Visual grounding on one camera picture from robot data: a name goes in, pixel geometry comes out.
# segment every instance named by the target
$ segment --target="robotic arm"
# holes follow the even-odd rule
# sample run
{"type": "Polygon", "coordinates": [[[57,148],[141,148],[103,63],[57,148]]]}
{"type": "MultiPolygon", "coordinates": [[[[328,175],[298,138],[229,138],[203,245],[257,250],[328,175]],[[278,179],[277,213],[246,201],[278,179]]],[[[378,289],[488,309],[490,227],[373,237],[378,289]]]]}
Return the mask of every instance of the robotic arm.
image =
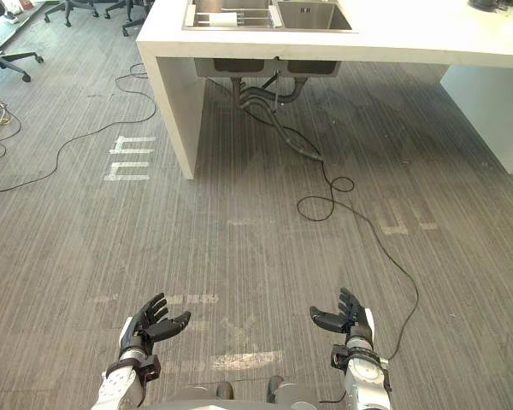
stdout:
{"type": "Polygon", "coordinates": [[[103,374],[97,403],[91,410],[127,410],[144,400],[146,383],[160,377],[160,361],[152,354],[154,343],[169,339],[186,328],[190,312],[167,319],[163,293],[128,317],[120,334],[118,361],[103,374]]]}
{"type": "Polygon", "coordinates": [[[374,319],[346,288],[340,290],[340,313],[310,307],[314,323],[336,333],[345,333],[345,344],[334,344],[331,366],[345,374],[350,410],[391,410],[387,360],[374,351],[374,319]]]}

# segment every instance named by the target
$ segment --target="white tape marking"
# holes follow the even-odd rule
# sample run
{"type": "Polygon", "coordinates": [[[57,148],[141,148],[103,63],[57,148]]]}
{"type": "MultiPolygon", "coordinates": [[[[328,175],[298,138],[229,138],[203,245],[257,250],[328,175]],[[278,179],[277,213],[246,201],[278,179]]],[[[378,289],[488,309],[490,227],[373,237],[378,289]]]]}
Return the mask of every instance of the white tape marking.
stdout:
{"type": "Polygon", "coordinates": [[[146,143],[150,141],[156,141],[156,137],[135,137],[128,138],[123,137],[122,135],[118,136],[118,139],[115,140],[116,145],[114,149],[110,149],[110,154],[149,154],[153,151],[153,149],[141,148],[141,149],[128,149],[123,148],[124,143],[146,143]]]}
{"type": "Polygon", "coordinates": [[[180,305],[181,303],[217,303],[218,295],[171,295],[165,296],[168,305],[180,305]]]}
{"type": "Polygon", "coordinates": [[[183,360],[181,363],[166,361],[162,363],[162,373],[194,373],[211,370],[215,372],[237,372],[254,368],[261,368],[272,363],[279,364],[283,361],[283,351],[256,352],[243,354],[226,354],[212,356],[201,361],[183,360]]]}
{"type": "Polygon", "coordinates": [[[118,175],[120,168],[148,167],[148,162],[112,162],[110,174],[104,177],[105,181],[144,181],[150,179],[148,175],[118,175]]]}

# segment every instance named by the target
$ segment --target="stainless steel sink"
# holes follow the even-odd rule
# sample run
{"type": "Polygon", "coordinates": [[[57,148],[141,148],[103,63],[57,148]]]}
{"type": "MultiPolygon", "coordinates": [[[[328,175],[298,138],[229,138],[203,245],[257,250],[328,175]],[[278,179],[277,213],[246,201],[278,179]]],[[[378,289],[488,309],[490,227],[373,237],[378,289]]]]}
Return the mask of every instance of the stainless steel sink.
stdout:
{"type": "Polygon", "coordinates": [[[273,29],[281,24],[275,10],[272,0],[191,0],[185,28],[273,29]]]}
{"type": "Polygon", "coordinates": [[[336,2],[283,0],[277,2],[283,26],[304,30],[351,30],[336,2]]]}
{"type": "Polygon", "coordinates": [[[189,0],[186,30],[351,32],[336,0],[189,0]]]}
{"type": "MultiPolygon", "coordinates": [[[[189,0],[185,30],[353,32],[337,0],[189,0]]],[[[200,77],[333,77],[339,61],[194,58],[200,77]]]]}

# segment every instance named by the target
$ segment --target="black hose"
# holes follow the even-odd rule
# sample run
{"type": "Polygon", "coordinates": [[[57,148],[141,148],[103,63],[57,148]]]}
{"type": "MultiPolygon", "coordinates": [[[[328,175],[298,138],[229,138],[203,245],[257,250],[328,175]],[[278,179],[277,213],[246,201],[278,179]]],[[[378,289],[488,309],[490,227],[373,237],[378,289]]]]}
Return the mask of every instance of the black hose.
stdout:
{"type": "Polygon", "coordinates": [[[283,139],[283,141],[285,141],[285,143],[289,145],[292,149],[297,151],[300,155],[310,158],[313,161],[323,161],[321,155],[317,154],[316,152],[307,151],[303,147],[296,144],[294,140],[291,137],[289,137],[289,134],[287,134],[283,126],[281,126],[280,122],[274,114],[274,111],[272,111],[271,107],[268,105],[266,101],[262,100],[260,97],[249,97],[246,101],[244,101],[241,104],[241,108],[247,109],[251,105],[256,105],[262,108],[262,111],[264,111],[264,113],[268,116],[270,122],[274,125],[275,130],[280,134],[281,139],[283,139]]]}
{"type": "MultiPolygon", "coordinates": [[[[292,90],[291,94],[287,95],[278,95],[277,96],[277,102],[284,104],[284,103],[292,103],[294,100],[300,96],[300,93],[302,92],[302,88],[304,87],[304,84],[308,79],[306,77],[297,77],[294,79],[294,90],[292,90]]],[[[276,95],[273,92],[264,90],[260,87],[249,87],[241,91],[241,102],[249,100],[251,97],[260,97],[260,98],[266,98],[270,101],[275,101],[276,95]]]]}

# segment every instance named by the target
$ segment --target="black wire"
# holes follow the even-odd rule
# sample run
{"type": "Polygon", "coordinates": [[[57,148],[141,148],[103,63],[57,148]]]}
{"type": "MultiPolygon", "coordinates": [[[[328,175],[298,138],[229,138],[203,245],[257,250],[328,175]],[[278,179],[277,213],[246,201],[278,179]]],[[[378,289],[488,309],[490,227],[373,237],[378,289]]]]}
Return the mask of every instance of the black wire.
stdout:
{"type": "MultiPolygon", "coordinates": [[[[50,177],[51,175],[53,175],[58,167],[59,167],[59,155],[61,154],[61,151],[67,146],[69,145],[70,143],[72,143],[73,141],[76,141],[77,139],[81,139],[81,138],[85,138],[85,137],[90,137],[91,135],[95,135],[101,131],[104,131],[106,130],[107,128],[110,128],[112,126],[115,126],[117,124],[139,124],[141,122],[145,122],[147,120],[149,120],[150,118],[152,118],[155,114],[156,114],[156,111],[157,111],[157,106],[156,106],[156,103],[154,102],[154,100],[152,99],[152,97],[150,97],[149,95],[143,93],[142,91],[133,91],[133,90],[126,90],[124,88],[122,88],[119,84],[118,84],[118,80],[120,79],[125,79],[127,77],[134,77],[136,79],[143,79],[143,78],[147,78],[147,77],[138,77],[138,75],[144,75],[145,73],[133,73],[133,68],[137,67],[138,65],[141,65],[142,63],[139,63],[139,64],[133,64],[130,68],[129,68],[129,74],[126,74],[126,75],[121,75],[120,77],[116,77],[115,78],[115,86],[120,89],[121,91],[123,92],[126,92],[126,93],[129,93],[129,94],[139,94],[141,96],[145,96],[146,98],[148,98],[151,102],[152,102],[152,113],[151,114],[148,114],[147,116],[145,116],[142,120],[124,120],[124,121],[115,121],[115,122],[111,122],[109,124],[107,124],[106,126],[102,126],[101,128],[97,129],[96,131],[93,131],[93,132],[88,132],[87,134],[82,134],[82,135],[79,135],[78,137],[74,137],[74,138],[70,138],[68,141],[66,141],[63,145],[61,145],[61,147],[59,147],[59,150],[57,151],[57,154],[56,154],[56,158],[55,158],[55,166],[53,166],[53,169],[46,173],[43,177],[40,177],[40,178],[36,178],[36,179],[31,179],[27,182],[23,182],[22,184],[18,184],[18,185],[13,185],[13,186],[10,186],[9,188],[4,188],[4,189],[0,189],[0,192],[7,192],[9,190],[14,190],[14,189],[17,189],[17,188],[21,188],[22,186],[24,185],[29,185],[29,184],[33,184],[35,182],[38,182],[38,181],[41,181],[42,179],[46,179],[48,177],[50,177]]],[[[0,141],[3,141],[5,139],[9,139],[9,138],[12,138],[14,135],[16,135],[20,130],[21,130],[21,121],[19,120],[19,118],[17,118],[13,113],[11,113],[10,111],[8,111],[8,113],[14,117],[18,122],[19,122],[19,129],[14,132],[12,135],[6,137],[6,138],[2,138],[0,139],[0,141]]],[[[0,160],[6,155],[6,147],[0,143],[0,146],[4,148],[4,152],[0,155],[0,160]]]]}
{"type": "Polygon", "coordinates": [[[136,64],[133,64],[130,68],[129,68],[129,73],[136,79],[148,79],[148,74],[146,72],[142,72],[142,73],[134,73],[133,72],[133,69],[137,66],[143,66],[143,63],[142,62],[138,62],[136,64]]]}
{"type": "MultiPolygon", "coordinates": [[[[227,87],[225,87],[224,85],[222,85],[220,83],[217,83],[213,79],[209,79],[209,78],[207,78],[207,79],[212,81],[213,83],[219,85],[221,88],[223,88],[224,90],[228,91],[229,93],[231,93],[231,91],[227,87]]],[[[262,122],[263,124],[266,124],[268,126],[274,126],[273,124],[267,122],[266,120],[262,120],[262,119],[258,118],[256,115],[252,114],[247,109],[245,110],[245,112],[251,118],[253,118],[253,119],[255,119],[255,120],[259,121],[259,122],[262,122]]],[[[304,141],[306,141],[306,143],[308,143],[312,147],[312,149],[318,155],[321,155],[321,152],[319,151],[319,149],[311,141],[309,141],[309,139],[306,138],[301,132],[299,132],[298,130],[295,130],[294,128],[291,128],[289,126],[283,126],[283,128],[288,130],[288,131],[295,132],[296,134],[298,134],[299,137],[301,137],[304,141]]],[[[414,314],[414,312],[418,308],[418,304],[420,303],[420,292],[418,291],[418,286],[416,285],[416,281],[414,280],[414,278],[395,259],[393,259],[393,257],[387,251],[386,247],[384,246],[384,244],[382,243],[380,237],[378,236],[378,232],[376,231],[376,228],[374,228],[374,224],[372,223],[372,221],[369,218],[367,218],[365,215],[363,215],[360,212],[356,211],[353,207],[350,207],[350,206],[346,205],[343,202],[337,201],[336,198],[334,197],[334,192],[335,191],[337,191],[337,192],[351,192],[351,191],[353,191],[355,189],[355,186],[356,186],[354,180],[349,178],[349,177],[344,177],[344,176],[336,177],[335,179],[331,180],[327,176],[327,172],[325,170],[325,162],[324,161],[320,161],[320,163],[321,163],[321,173],[322,173],[323,178],[325,179],[325,181],[327,182],[327,185],[328,185],[329,197],[311,195],[311,196],[305,196],[305,197],[301,198],[297,202],[297,211],[298,211],[298,213],[301,214],[307,220],[311,220],[313,222],[322,222],[324,220],[328,220],[333,215],[334,209],[335,209],[336,205],[339,205],[340,207],[348,209],[354,215],[356,215],[356,217],[361,218],[362,220],[364,220],[365,222],[367,222],[369,224],[370,229],[373,232],[374,239],[376,240],[376,242],[380,246],[380,249],[382,250],[382,252],[384,252],[384,255],[386,255],[387,259],[389,259],[390,262],[393,265],[395,265],[403,273],[403,275],[406,276],[409,279],[409,281],[412,283],[412,286],[414,287],[414,291],[415,291],[415,294],[416,294],[416,301],[415,301],[414,306],[410,310],[410,313],[407,315],[406,319],[404,320],[403,325],[401,326],[401,330],[399,331],[399,336],[398,336],[398,339],[397,339],[397,343],[395,345],[395,349],[393,350],[392,355],[390,355],[387,358],[388,360],[392,360],[397,355],[397,353],[399,351],[399,348],[401,347],[401,340],[403,339],[404,329],[406,328],[406,325],[409,323],[410,318],[412,317],[412,315],[414,314]],[[340,188],[337,185],[335,185],[338,181],[341,181],[341,180],[348,181],[350,183],[349,187],[348,188],[340,188]],[[327,215],[322,217],[322,218],[312,218],[311,216],[308,216],[300,207],[301,207],[301,204],[303,202],[305,202],[305,201],[307,201],[309,199],[318,199],[318,200],[321,200],[321,201],[329,202],[331,204],[331,208],[329,209],[327,215]]]]}
{"type": "Polygon", "coordinates": [[[340,403],[341,401],[344,400],[344,397],[345,397],[345,390],[344,390],[344,394],[342,395],[342,397],[340,397],[338,400],[319,400],[319,402],[321,404],[324,404],[324,403],[340,403]]]}

